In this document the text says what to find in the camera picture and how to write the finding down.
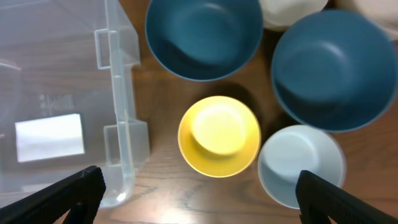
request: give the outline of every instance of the transparent storage box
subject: transparent storage box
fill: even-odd
[[[0,207],[90,165],[102,207],[149,156],[131,68],[138,36],[117,0],[0,1]]]

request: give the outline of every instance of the light blue bowl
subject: light blue bowl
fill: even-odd
[[[146,35],[156,59],[196,81],[227,77],[254,55],[262,37],[258,0],[152,0]]]
[[[394,46],[360,15],[318,12],[280,39],[272,84],[297,121],[331,132],[358,129],[376,120],[394,99]]]

